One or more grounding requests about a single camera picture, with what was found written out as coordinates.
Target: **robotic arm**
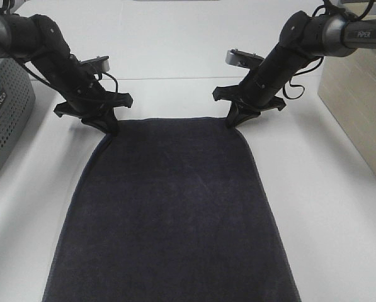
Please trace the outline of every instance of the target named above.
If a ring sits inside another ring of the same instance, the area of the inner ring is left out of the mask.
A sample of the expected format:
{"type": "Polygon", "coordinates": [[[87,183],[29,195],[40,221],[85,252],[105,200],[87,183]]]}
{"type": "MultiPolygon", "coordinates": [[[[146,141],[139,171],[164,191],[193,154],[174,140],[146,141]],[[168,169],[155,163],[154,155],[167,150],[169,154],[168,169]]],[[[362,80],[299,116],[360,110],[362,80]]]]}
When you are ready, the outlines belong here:
{"type": "Polygon", "coordinates": [[[323,56],[345,57],[357,48],[376,48],[376,20],[349,21],[339,13],[310,17],[299,11],[286,22],[265,59],[230,50],[227,63],[250,71],[236,86],[217,87],[213,97],[232,102],[226,123],[236,126],[264,110],[282,110],[286,104],[275,94],[300,69],[323,56]]]}
{"type": "Polygon", "coordinates": [[[109,70],[109,57],[84,62],[71,54],[57,24],[47,16],[30,18],[6,13],[14,1],[4,0],[0,9],[0,58],[11,57],[19,64],[31,62],[66,102],[54,112],[71,115],[104,133],[119,132],[114,107],[131,107],[129,94],[106,91],[99,80],[109,70]]]}

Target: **white background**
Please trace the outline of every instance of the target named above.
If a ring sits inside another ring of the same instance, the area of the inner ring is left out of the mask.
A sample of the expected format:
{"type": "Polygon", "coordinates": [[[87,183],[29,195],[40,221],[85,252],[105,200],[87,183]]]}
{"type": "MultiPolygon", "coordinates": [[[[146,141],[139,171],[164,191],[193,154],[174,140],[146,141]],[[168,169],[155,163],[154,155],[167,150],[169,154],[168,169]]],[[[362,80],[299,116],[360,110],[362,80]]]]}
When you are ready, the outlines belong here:
{"type": "MultiPolygon", "coordinates": [[[[135,100],[119,119],[225,116],[216,86],[246,70],[228,49],[266,56],[284,22],[322,1],[31,0],[23,16],[55,20],[72,52],[111,57],[111,73],[135,100]]],[[[250,144],[302,301],[376,301],[376,177],[317,96],[321,70],[287,107],[238,129],[250,144]]],[[[111,81],[103,81],[113,89],[111,81]]],[[[103,138],[52,110],[63,99],[34,82],[37,103],[0,172],[0,302],[41,301],[79,176],[103,138]]]]}

